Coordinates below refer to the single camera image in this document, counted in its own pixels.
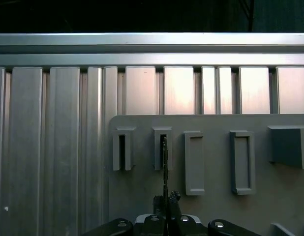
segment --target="gray plastic slot holder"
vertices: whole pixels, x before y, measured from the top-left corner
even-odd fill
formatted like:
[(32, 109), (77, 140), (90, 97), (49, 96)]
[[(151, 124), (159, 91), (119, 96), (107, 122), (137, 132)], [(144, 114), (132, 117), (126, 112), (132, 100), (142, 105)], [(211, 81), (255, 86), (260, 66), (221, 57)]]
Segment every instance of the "gray plastic slot holder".
[(172, 127), (153, 127), (154, 130), (154, 169), (159, 171), (162, 169), (161, 160), (161, 137), (163, 135), (167, 138), (168, 148), (168, 165), (167, 169), (171, 171), (173, 169), (173, 139), (172, 139)]
[(272, 225), (274, 226), (274, 234), (273, 234), (273, 236), (294, 236), (293, 233), (291, 233), (290, 231), (288, 231), (282, 225), (276, 224), (276, 223), (274, 223)]
[(304, 170), (304, 126), (269, 126), (272, 140), (271, 162)]
[(230, 131), (232, 191), (238, 195), (256, 193), (254, 133)]
[(126, 171), (133, 167), (132, 132), (135, 127), (118, 127), (113, 130), (113, 170), (119, 171), (123, 166)]
[(204, 145), (203, 132), (185, 131), (186, 195), (204, 195)]
[[(209, 222), (217, 215), (224, 215), (225, 220), (241, 222), (242, 227), (259, 235), (273, 235), (275, 226), (271, 223), (280, 223), (295, 235), (303, 236), (304, 171), (269, 162), (272, 159), (272, 138), (269, 129), (271, 125), (303, 127), (304, 114), (113, 117), (104, 139), (112, 143), (112, 132), (116, 127), (136, 127), (132, 144), (132, 158), (136, 166), (131, 172), (107, 173), (109, 181), (107, 190), (103, 192), (105, 196), (109, 196), (106, 197), (109, 209), (107, 220), (125, 215), (134, 222), (143, 212), (151, 212), (153, 196), (163, 191), (163, 173), (152, 166), (155, 158), (153, 128), (172, 127), (173, 171), (170, 171), (168, 184), (171, 190), (181, 193), (181, 209), (189, 209), (190, 213), (198, 216), (202, 222)], [(231, 191), (230, 131), (233, 130), (247, 130), (254, 134), (255, 180), (258, 191), (254, 195), (241, 196)], [(186, 156), (185, 131), (203, 132), (202, 139), (191, 141), (192, 148), (199, 147), (197, 142), (203, 142), (203, 159), (199, 159), (199, 153), (196, 153), (196, 156), (193, 153)], [(191, 167), (186, 166), (186, 157), (190, 158), (187, 164), (190, 163)], [(105, 163), (113, 165), (112, 147), (103, 158)], [(203, 164), (199, 179), (195, 176), (188, 179), (186, 170), (187, 173), (194, 174), (190, 169)], [(187, 196), (186, 180), (187, 183), (191, 182), (188, 189), (201, 188), (205, 190), (205, 194), (193, 198)]]

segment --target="rectangular holder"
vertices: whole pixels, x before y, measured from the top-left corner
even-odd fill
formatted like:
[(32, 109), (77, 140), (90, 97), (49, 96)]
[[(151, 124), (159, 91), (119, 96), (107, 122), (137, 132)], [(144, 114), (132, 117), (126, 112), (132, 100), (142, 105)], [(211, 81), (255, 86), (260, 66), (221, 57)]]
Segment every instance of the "rectangular holder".
[(172, 127), (154, 127), (154, 169), (159, 171), (162, 169), (161, 158), (161, 137), (164, 135), (167, 138), (168, 148), (168, 162), (167, 169), (171, 171), (173, 169), (173, 139), (172, 139)]
[(272, 140), (271, 162), (304, 170), (304, 126), (269, 126)]
[(113, 170), (123, 168), (130, 171), (134, 166), (132, 158), (132, 132), (135, 127), (119, 127), (113, 130)]
[(232, 191), (238, 195), (256, 193), (254, 133), (230, 131)]
[(186, 195), (204, 195), (204, 145), (203, 132), (185, 131)]

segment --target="gray mounting plate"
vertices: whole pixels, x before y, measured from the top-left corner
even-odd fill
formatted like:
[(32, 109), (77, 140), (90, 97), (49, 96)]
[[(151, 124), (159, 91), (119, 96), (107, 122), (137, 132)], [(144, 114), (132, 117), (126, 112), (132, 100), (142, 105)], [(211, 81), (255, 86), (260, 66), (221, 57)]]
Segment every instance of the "gray mounting plate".
[[(225, 219), (261, 235), (269, 233), (271, 223), (278, 223), (295, 235), (304, 235), (304, 165), (270, 162), (273, 161), (275, 152), (272, 149), (271, 129), (268, 126), (285, 128), (291, 125), (296, 129), (304, 128), (304, 115), (114, 117), (110, 122), (109, 136), (106, 137), (109, 147), (106, 161), (109, 164), (110, 220), (124, 217), (134, 221), (138, 215), (152, 213), (153, 197), (161, 195), (163, 187), (162, 171), (154, 169), (157, 153), (154, 152), (153, 128), (171, 127), (173, 169), (169, 171), (168, 184), (169, 190), (178, 190), (181, 193), (180, 207), (183, 214), (198, 216), (204, 225), (214, 219)], [(131, 152), (128, 153), (128, 158), (131, 158), (133, 166), (129, 171), (113, 171), (114, 148), (115, 153), (118, 151), (116, 148), (120, 148), (113, 147), (114, 130), (127, 127), (132, 129)], [(189, 153), (185, 151), (188, 145), (184, 134), (186, 131), (203, 133), (201, 142), (197, 140), (189, 146), (193, 150)], [(242, 139), (239, 139), (236, 148), (242, 148), (243, 152), (241, 149), (234, 152), (231, 147), (234, 142), (230, 141), (234, 136), (230, 131), (248, 131), (249, 135), (253, 135), (253, 156), (245, 154), (249, 147), (246, 148)], [(285, 156), (282, 162), (293, 158), (303, 158), (304, 161), (304, 152), (301, 154), (302, 156)], [(197, 174), (203, 175), (191, 178), (196, 181), (196, 185), (203, 184), (203, 195), (186, 195), (186, 160), (187, 165), (192, 162), (194, 167), (203, 163), (203, 166), (199, 164), (200, 168), (196, 171)], [(247, 170), (250, 161), (255, 165)], [(250, 181), (255, 184), (251, 186), (253, 191), (244, 191), (244, 195), (236, 192), (236, 185), (246, 184), (249, 189)]]

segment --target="screw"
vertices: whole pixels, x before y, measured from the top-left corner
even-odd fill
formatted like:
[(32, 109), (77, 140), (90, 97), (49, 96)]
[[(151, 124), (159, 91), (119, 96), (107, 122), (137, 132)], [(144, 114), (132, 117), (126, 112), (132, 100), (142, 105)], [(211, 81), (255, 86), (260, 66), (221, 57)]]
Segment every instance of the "screw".
[(215, 222), (214, 223), (214, 225), (216, 226), (216, 227), (218, 227), (218, 228), (223, 228), (224, 227), (224, 225), (221, 223), (221, 222)]
[(121, 222), (118, 224), (118, 227), (125, 227), (125, 226), (127, 226), (127, 224), (124, 223), (123, 221), (121, 221)]
[(184, 222), (186, 222), (186, 221), (189, 220), (189, 218), (188, 218), (188, 216), (183, 215), (183, 216), (181, 217), (181, 220), (184, 221)]

